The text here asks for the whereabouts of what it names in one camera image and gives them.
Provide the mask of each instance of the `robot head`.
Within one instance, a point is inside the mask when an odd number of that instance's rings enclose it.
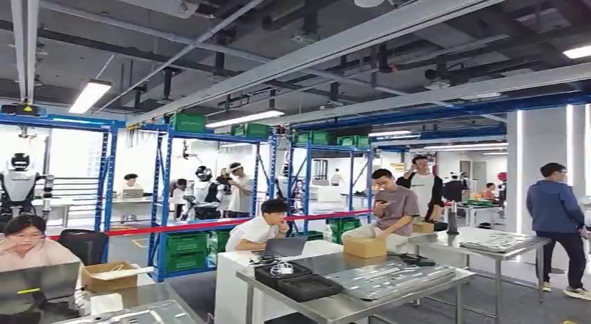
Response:
[[[31,158],[26,153],[15,153],[10,159],[10,165],[16,171],[25,171],[31,165]]]
[[[207,182],[211,180],[211,170],[205,166],[197,167],[197,171],[195,172],[197,178],[202,182]]]

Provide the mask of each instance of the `cardboard box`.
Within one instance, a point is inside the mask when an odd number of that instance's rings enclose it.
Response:
[[[375,238],[348,237],[344,239],[344,252],[360,258],[386,255],[386,241]]]
[[[86,266],[82,269],[82,285],[95,293],[108,291],[118,291],[120,289],[132,288],[137,286],[137,274],[128,277],[119,277],[117,279],[98,279],[94,275],[114,270],[136,270],[136,267],[125,261],[115,261],[113,263],[101,263],[100,265]]]
[[[434,232],[433,223],[415,222],[413,223],[413,232],[416,233],[431,233]]]

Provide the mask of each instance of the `black office chair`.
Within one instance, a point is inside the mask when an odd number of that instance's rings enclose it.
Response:
[[[109,235],[99,231],[66,229],[59,235],[58,242],[80,258],[86,266],[102,263]]]

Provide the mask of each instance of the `humanoid robot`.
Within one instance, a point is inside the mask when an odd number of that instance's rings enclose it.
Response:
[[[26,153],[15,153],[10,159],[10,167],[0,173],[0,230],[16,215],[37,215],[33,200],[35,199],[35,184],[45,180],[43,186],[42,217],[49,218],[50,199],[55,177],[52,175],[40,175],[31,167],[31,158]]]

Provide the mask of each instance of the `pink shirt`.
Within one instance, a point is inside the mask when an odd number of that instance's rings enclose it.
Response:
[[[24,258],[10,250],[2,251],[3,241],[0,240],[0,272],[80,261],[69,249],[50,239],[30,249]]]

